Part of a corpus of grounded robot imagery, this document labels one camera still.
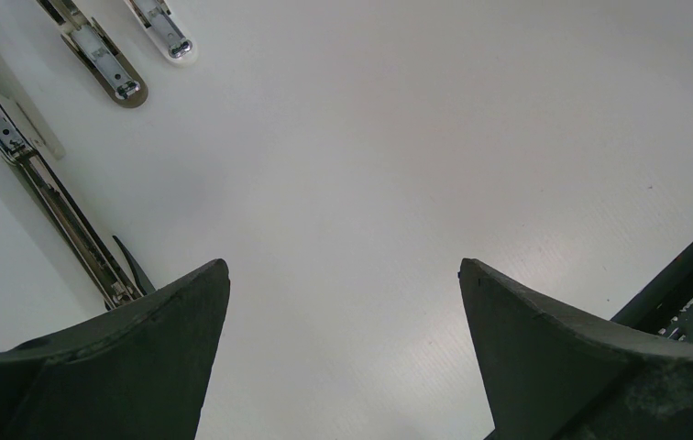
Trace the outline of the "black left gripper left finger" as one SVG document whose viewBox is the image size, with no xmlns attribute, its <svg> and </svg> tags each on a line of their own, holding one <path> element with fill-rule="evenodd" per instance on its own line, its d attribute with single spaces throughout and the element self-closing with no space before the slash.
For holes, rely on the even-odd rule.
<svg viewBox="0 0 693 440">
<path fill-rule="evenodd" d="M 0 439 L 194 438 L 229 298 L 216 259 L 0 352 Z"/>
</svg>

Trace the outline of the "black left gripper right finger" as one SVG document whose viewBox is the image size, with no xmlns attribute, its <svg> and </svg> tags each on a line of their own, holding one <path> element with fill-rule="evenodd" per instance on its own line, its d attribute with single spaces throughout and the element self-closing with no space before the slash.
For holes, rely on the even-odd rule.
<svg viewBox="0 0 693 440">
<path fill-rule="evenodd" d="M 693 439 L 693 344 L 604 320 L 466 258 L 496 439 Z"/>
</svg>

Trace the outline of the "beige small stapler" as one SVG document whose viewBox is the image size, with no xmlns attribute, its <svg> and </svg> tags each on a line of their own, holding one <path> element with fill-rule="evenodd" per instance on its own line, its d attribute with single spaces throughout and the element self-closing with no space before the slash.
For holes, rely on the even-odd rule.
<svg viewBox="0 0 693 440">
<path fill-rule="evenodd" d="M 146 83 L 94 18 L 73 1 L 37 3 L 56 24 L 63 42 L 117 105 L 131 109 L 147 101 Z"/>
</svg>

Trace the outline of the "black and grey large stapler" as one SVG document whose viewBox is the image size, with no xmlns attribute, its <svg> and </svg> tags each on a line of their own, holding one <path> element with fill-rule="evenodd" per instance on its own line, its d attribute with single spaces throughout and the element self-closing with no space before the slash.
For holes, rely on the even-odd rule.
<svg viewBox="0 0 693 440">
<path fill-rule="evenodd" d="M 155 291 L 122 242 L 122 266 L 88 216 L 48 164 L 65 151 L 0 54 L 0 155 L 37 201 L 50 223 L 113 310 Z"/>
</svg>

